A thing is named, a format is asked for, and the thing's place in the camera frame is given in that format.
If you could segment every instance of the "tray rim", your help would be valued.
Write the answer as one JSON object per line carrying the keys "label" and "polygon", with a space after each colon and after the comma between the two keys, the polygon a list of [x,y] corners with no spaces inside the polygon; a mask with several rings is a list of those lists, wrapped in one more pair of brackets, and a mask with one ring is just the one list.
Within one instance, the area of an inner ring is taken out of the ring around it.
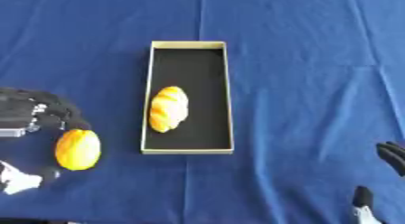
{"label": "tray rim", "polygon": [[[230,148],[227,149],[153,149],[146,148],[146,130],[148,126],[148,112],[150,89],[153,77],[153,64],[154,64],[154,54],[156,49],[212,49],[223,51],[223,61],[224,61],[224,73],[225,73],[225,88],[227,96],[228,105],[228,128],[229,128],[229,138],[230,138]],[[234,151],[234,141],[233,141],[233,123],[232,123],[232,111],[231,111],[231,87],[229,80],[229,70],[228,70],[228,54],[226,42],[223,41],[152,41],[149,51],[149,65],[147,70],[147,82],[146,82],[146,93],[145,93],[145,103],[142,121],[142,136],[141,136],[141,153],[142,154],[232,154]]]}

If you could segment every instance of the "orange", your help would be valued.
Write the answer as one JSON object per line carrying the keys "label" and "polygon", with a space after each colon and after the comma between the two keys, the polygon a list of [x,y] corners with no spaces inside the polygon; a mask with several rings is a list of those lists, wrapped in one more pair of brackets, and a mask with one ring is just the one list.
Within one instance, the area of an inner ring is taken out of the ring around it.
{"label": "orange", "polygon": [[91,130],[72,129],[56,144],[58,163],[69,170],[87,170],[94,166],[101,155],[99,137]]}

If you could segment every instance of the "tray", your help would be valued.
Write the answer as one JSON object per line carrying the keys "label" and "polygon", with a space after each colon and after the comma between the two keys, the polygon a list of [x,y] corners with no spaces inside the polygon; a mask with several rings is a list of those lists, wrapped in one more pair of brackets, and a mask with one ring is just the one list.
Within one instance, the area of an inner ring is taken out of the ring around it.
{"label": "tray", "polygon": [[[177,86],[189,115],[166,133],[148,124],[151,99]],[[143,154],[231,154],[231,93],[225,42],[152,42],[142,128]]]}

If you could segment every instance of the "blue cloth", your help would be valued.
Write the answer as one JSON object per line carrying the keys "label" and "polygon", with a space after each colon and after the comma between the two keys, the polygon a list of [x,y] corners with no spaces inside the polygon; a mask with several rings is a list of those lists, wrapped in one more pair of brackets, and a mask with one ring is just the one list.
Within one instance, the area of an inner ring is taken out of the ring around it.
{"label": "blue cloth", "polygon": [[[0,194],[0,216],[104,223],[352,223],[357,185],[405,219],[374,145],[405,135],[405,0],[0,0],[0,85],[42,89],[99,134],[94,169]],[[229,46],[234,155],[141,155],[148,45]],[[60,133],[1,143],[27,173]]]}

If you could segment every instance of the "orange in tray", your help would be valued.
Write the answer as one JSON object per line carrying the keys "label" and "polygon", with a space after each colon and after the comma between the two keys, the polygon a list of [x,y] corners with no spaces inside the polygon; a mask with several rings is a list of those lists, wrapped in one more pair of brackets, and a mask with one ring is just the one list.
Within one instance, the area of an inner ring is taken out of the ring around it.
{"label": "orange in tray", "polygon": [[178,87],[167,87],[152,99],[149,124],[159,133],[175,129],[188,116],[188,98]]}

